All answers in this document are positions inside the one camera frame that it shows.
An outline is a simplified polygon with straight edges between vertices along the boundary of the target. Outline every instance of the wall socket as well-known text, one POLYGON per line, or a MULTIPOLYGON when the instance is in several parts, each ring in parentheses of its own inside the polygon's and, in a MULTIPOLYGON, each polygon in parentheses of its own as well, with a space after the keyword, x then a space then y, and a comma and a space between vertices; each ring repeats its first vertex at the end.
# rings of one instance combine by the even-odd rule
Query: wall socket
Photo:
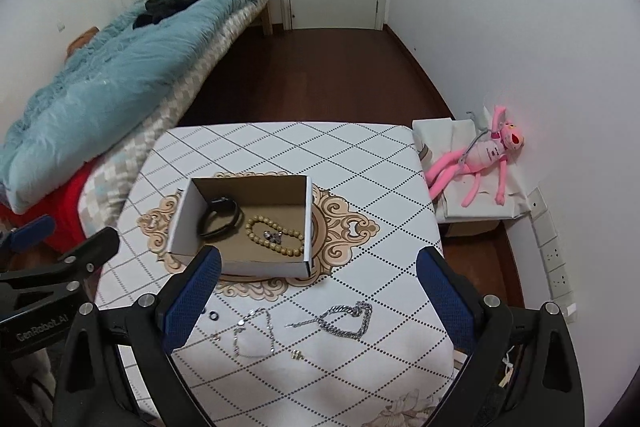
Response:
POLYGON ((551 297, 557 299, 571 292, 569 284, 569 275, 566 272, 566 265, 559 266, 555 270, 551 270, 546 276, 549 279, 549 289, 551 297))
POLYGON ((542 252, 542 262, 545 264, 545 271, 547 273, 564 264, 562 247, 560 246, 560 239, 558 237, 546 243, 544 247, 540 248, 540 251, 542 252))
POLYGON ((546 206, 545 198, 542 197, 540 189, 533 190, 528 198, 531 206, 531 224, 540 248, 542 263, 545 266, 551 298, 562 310, 565 320, 573 322, 577 318, 577 308, 558 230, 551 219, 551 212, 546 206))

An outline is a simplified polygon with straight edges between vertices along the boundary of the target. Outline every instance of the charm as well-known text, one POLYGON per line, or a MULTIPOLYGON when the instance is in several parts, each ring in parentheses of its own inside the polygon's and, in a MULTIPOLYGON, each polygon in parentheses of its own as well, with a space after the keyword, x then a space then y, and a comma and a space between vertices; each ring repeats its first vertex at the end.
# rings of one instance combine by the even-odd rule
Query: charm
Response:
POLYGON ((282 232, 271 233, 265 230, 263 236, 270 243, 275 243, 276 245, 282 244, 282 232))

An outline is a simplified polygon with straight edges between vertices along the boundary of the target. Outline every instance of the beaded bracelet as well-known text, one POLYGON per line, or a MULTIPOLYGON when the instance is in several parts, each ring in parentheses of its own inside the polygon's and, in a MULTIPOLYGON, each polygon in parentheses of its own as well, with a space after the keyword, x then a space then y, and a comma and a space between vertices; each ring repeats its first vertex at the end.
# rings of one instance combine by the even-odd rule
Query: beaded bracelet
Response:
POLYGON ((275 221, 269 219, 264 216, 254 216, 252 219, 247 221, 245 226, 246 235, 251 239, 254 243, 257 243, 261 247, 269 248, 270 250, 276 251, 283 255, 287 255, 288 257, 300 257, 304 251, 305 244, 305 236, 302 232, 298 230, 289 230, 285 229, 275 221), (271 233, 266 230, 263 234, 263 237, 260 237, 256 233, 254 233, 254 225, 255 223, 264 223, 270 229, 275 230, 275 233, 271 233), (289 235, 290 237, 294 237, 300 241, 302 244, 300 248, 285 248, 282 247, 282 236, 289 235))

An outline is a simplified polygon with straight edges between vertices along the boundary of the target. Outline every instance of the black ring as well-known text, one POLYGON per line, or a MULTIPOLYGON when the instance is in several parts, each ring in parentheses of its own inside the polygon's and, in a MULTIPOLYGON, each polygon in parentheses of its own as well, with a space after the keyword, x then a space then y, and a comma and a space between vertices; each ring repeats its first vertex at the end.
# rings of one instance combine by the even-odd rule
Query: black ring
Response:
POLYGON ((207 210, 198 221, 198 235, 205 241, 210 241, 211 239, 225 235, 238 227, 240 214, 240 206, 238 206, 232 198, 216 198, 215 200, 209 201, 207 210), (229 223, 226 223, 226 225, 212 230, 211 232, 207 232, 209 219, 219 212, 233 212, 234 217, 229 223))

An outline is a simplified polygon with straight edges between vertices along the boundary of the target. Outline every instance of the white box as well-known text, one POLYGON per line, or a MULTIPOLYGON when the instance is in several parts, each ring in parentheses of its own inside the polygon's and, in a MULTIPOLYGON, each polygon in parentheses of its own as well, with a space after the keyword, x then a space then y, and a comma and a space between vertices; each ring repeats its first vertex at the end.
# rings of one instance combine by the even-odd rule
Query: white box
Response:
MULTIPOLYGON (((207 242, 220 250, 224 275, 298 279, 311 276, 313 185, 308 176, 192 178, 171 220, 169 253, 182 263, 189 263, 205 244, 196 229, 198 220, 206 211, 207 201, 222 196, 236 200, 242 210, 240 225, 235 232, 207 242), (304 253, 299 257, 288 257, 251 241, 245 225, 256 215, 268 217, 287 229, 303 232, 304 253)), ((220 225, 229 219, 220 217, 220 225)), ((217 226, 217 220, 214 220, 211 227, 217 226)), ((265 230, 270 229, 263 223, 254 225, 257 235, 262 235, 265 230)), ((283 235, 282 245, 300 248, 300 240, 283 235)))

